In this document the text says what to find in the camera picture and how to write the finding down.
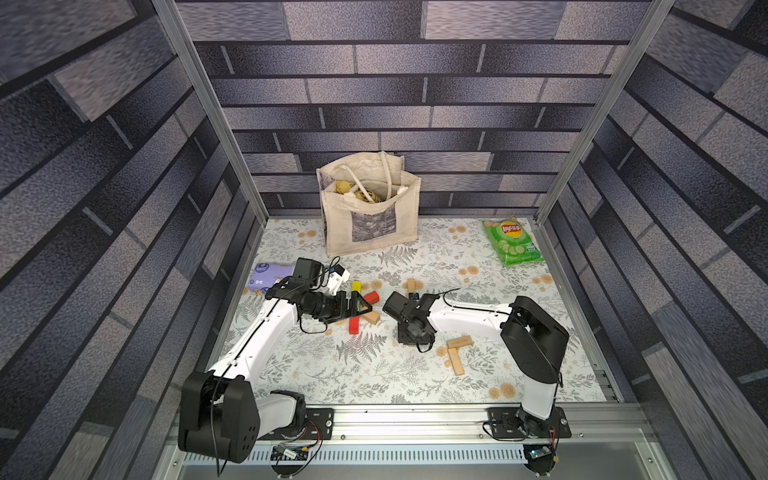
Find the red block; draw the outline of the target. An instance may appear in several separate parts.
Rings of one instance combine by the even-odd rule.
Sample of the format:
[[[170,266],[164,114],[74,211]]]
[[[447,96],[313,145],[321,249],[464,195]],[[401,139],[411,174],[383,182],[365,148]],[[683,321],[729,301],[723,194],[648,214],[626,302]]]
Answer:
[[[371,305],[375,305],[380,301],[379,294],[376,291],[372,291],[364,296],[364,299],[367,303]]]
[[[348,323],[348,332],[350,335],[358,335],[360,333],[360,318],[353,317]]]

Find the wooden block top horizontal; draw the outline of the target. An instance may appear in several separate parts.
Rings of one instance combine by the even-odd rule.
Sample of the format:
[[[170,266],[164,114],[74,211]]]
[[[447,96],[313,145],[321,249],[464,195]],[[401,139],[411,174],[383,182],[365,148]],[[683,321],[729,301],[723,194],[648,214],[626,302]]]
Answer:
[[[470,346],[472,344],[473,344],[473,340],[468,335],[464,335],[455,339],[450,339],[446,342],[446,346],[448,349],[459,349],[462,347]]]

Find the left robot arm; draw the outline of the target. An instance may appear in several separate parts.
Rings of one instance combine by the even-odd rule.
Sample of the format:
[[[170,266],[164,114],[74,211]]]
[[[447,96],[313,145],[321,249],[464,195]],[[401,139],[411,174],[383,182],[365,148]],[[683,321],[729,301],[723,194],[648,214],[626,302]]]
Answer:
[[[348,272],[300,258],[291,275],[264,294],[256,319],[238,342],[204,372],[193,372],[182,386],[178,447],[217,461],[241,463],[255,443],[273,433],[289,439],[307,429],[305,397],[274,390],[256,398],[252,383],[288,331],[309,315],[328,326],[371,312],[358,292],[346,293]]]

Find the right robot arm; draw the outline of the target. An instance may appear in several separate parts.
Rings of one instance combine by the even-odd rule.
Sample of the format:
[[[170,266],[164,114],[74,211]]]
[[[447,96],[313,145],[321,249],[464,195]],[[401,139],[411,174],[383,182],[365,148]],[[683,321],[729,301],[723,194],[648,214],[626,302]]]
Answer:
[[[500,338],[524,375],[523,396],[511,427],[526,438],[565,436],[555,399],[570,335],[534,300],[518,296],[507,305],[484,305],[451,301],[444,293],[406,297],[395,292],[383,311],[397,321],[398,341],[421,353],[434,346],[439,333]]]

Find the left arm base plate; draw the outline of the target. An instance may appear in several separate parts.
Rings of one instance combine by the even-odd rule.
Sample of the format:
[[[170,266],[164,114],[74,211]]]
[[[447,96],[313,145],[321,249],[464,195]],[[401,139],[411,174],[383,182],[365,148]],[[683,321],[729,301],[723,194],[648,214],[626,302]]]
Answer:
[[[330,440],[334,428],[333,408],[309,407],[298,427],[284,427],[266,433],[260,441]]]

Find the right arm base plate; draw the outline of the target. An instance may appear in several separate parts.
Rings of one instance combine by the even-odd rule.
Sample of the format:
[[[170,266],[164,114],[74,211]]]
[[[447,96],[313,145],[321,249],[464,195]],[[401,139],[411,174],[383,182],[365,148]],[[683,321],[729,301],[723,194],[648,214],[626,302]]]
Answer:
[[[527,414],[521,407],[492,407],[486,413],[490,436],[495,439],[552,441],[572,437],[569,421],[560,407],[554,407],[546,420]]]

